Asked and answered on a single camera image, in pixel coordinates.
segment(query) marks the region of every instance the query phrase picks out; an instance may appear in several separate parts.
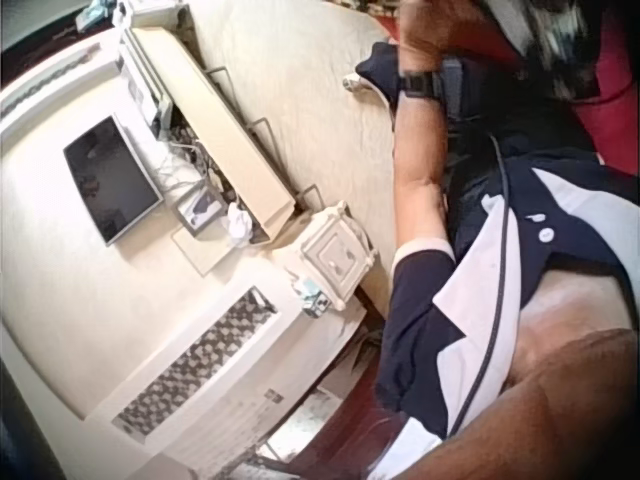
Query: wristwatch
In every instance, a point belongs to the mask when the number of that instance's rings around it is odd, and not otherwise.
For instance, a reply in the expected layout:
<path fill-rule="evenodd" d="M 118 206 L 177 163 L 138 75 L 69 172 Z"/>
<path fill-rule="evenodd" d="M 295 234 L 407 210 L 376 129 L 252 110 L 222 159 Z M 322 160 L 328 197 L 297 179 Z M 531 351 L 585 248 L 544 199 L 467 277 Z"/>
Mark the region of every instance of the wristwatch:
<path fill-rule="evenodd" d="M 409 98 L 442 100 L 441 88 L 435 72 L 403 72 L 400 74 L 400 91 Z"/>

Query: floor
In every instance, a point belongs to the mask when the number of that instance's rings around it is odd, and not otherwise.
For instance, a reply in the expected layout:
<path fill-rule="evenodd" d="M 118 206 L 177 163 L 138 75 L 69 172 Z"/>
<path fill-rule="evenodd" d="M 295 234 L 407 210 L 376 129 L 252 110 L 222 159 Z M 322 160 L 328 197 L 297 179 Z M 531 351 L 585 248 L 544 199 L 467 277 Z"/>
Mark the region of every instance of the floor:
<path fill-rule="evenodd" d="M 202 59 L 247 121 L 267 117 L 275 146 L 258 134 L 301 191 L 316 184 L 326 204 L 346 200 L 380 252 L 363 286 L 386 313 L 395 250 L 391 121 L 374 93 L 342 77 L 386 38 L 365 14 L 320 0 L 191 0 Z M 313 196 L 312 205 L 319 207 Z"/>

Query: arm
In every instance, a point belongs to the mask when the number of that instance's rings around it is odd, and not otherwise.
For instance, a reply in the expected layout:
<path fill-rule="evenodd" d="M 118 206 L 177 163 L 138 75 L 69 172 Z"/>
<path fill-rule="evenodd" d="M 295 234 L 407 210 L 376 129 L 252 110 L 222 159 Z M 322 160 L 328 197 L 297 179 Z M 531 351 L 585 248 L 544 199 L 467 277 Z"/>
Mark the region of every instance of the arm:
<path fill-rule="evenodd" d="M 469 0 L 404 0 L 398 16 L 400 72 L 438 70 L 456 32 L 479 21 L 483 15 Z M 398 247 L 418 238 L 447 240 L 440 189 L 446 142 L 438 102 L 401 94 L 394 151 Z"/>
<path fill-rule="evenodd" d="M 417 238 L 447 240 L 440 188 L 446 142 L 446 124 L 438 102 L 401 94 L 393 184 L 398 247 Z"/>

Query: dark blue fabric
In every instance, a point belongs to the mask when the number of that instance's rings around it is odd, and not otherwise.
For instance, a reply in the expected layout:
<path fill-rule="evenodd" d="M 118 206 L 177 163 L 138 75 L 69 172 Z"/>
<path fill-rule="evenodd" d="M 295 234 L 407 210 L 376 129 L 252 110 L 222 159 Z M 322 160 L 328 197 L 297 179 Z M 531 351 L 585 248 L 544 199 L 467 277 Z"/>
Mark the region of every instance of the dark blue fabric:
<path fill-rule="evenodd" d="M 464 335 L 432 301 L 454 269 L 453 260 L 438 250 L 398 264 L 376 382 L 384 407 L 404 411 L 440 438 L 447 434 L 448 412 L 437 356 Z"/>

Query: picture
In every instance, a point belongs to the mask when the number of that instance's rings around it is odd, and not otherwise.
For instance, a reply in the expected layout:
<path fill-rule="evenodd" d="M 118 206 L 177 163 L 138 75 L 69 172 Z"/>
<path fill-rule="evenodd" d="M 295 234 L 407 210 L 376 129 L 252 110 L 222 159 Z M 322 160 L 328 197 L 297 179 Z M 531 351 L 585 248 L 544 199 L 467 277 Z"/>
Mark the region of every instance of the picture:
<path fill-rule="evenodd" d="M 174 205 L 178 218 L 192 235 L 226 213 L 222 196 L 207 182 L 199 182 Z"/>

